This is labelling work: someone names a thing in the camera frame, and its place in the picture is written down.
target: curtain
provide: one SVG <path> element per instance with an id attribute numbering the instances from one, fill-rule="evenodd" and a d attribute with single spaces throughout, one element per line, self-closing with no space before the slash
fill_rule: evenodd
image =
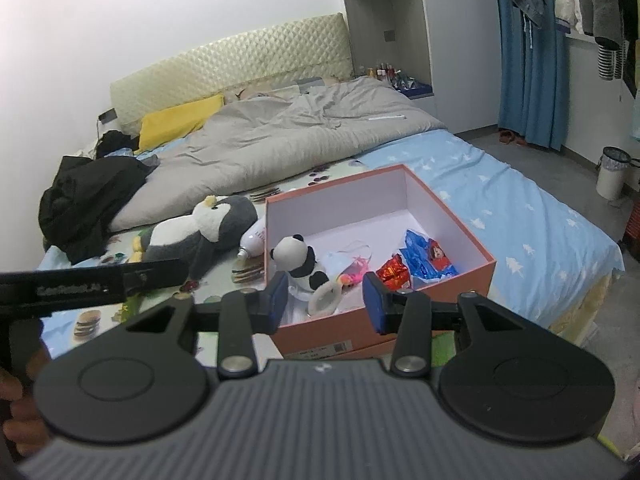
<path id="1" fill-rule="evenodd" d="M 556 30 L 555 0 L 545 0 L 542 28 L 524 20 L 511 0 L 498 0 L 502 93 L 498 126 L 527 142 L 560 150 L 566 139 L 566 39 Z"/>

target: blue snack package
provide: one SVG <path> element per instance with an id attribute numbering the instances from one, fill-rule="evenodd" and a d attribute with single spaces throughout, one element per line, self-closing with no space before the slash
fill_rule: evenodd
<path id="1" fill-rule="evenodd" d="M 406 247 L 400 249 L 400 253 L 412 276 L 433 280 L 458 275 L 436 240 L 407 229 L 404 244 Z"/>

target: gray floor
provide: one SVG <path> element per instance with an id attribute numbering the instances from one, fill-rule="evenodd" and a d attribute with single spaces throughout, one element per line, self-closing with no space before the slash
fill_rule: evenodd
<path id="1" fill-rule="evenodd" d="M 510 164 L 614 240 L 622 236 L 631 200 L 607 203 L 596 193 L 596 176 L 591 171 L 554 152 L 523 148 L 513 142 L 504 146 L 497 134 L 465 140 Z M 632 416 L 635 383 L 640 375 L 640 264 L 625 254 L 625 267 L 625 275 L 611 287 L 597 315 L 598 331 L 586 345 L 604 361 L 616 381 L 616 398 L 602 433 L 621 452 L 640 440 Z"/>

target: headboard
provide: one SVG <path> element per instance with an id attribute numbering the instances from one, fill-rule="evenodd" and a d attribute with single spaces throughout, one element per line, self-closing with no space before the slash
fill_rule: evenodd
<path id="1" fill-rule="evenodd" d="M 145 114 L 253 82 L 353 74 L 349 33 L 341 14 L 244 32 L 165 59 L 111 83 L 120 126 L 140 132 Z"/>

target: white bottle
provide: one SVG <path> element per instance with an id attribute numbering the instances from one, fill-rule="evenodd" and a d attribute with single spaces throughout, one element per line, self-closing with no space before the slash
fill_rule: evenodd
<path id="1" fill-rule="evenodd" d="M 255 258 L 264 253 L 264 241 L 266 240 L 266 225 L 264 216 L 258 218 L 257 222 L 249 227 L 247 232 L 240 238 L 240 250 L 238 258 L 246 260 Z"/>

